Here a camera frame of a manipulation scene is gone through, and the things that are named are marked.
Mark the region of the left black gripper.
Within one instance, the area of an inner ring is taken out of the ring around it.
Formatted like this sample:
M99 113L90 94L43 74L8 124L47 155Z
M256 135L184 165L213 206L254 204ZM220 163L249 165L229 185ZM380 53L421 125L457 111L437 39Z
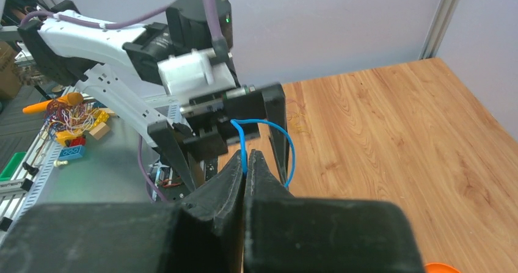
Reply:
M180 113L191 129L182 123L160 120L147 126L156 144L154 151L161 162L180 176L189 191L203 184L203 171L194 158L215 158L228 153L228 146L238 142L238 131L230 120L264 119L287 130L286 97L281 84L259 90L241 87L219 91L189 100ZM290 145L277 128L270 126L269 140L280 182L288 179Z

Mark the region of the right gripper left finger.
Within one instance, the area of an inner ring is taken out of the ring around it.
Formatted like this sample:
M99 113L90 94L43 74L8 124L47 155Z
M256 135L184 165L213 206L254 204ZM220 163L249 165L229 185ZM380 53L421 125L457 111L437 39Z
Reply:
M1 246L2 272L240 272L242 157L176 203L45 204Z

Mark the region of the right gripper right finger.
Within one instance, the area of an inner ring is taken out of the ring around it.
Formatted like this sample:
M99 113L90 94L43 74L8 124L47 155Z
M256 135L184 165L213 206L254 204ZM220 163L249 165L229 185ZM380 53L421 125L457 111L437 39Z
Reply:
M423 272L411 225L391 202L295 197L262 152L249 155L246 272Z

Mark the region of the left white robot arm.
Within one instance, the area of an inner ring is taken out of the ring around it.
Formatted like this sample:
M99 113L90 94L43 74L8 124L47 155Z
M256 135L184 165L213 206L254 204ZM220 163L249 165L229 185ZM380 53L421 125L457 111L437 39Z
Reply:
M270 128L281 182L293 179L295 151L286 131L283 88L241 85L231 48L229 0L175 0L163 8L166 23L110 23L81 15L63 1L28 14L18 27L38 69L63 86L94 97L131 125L193 191L205 182L199 164L244 145ZM128 70L162 86L180 104L186 124L174 123L112 74Z

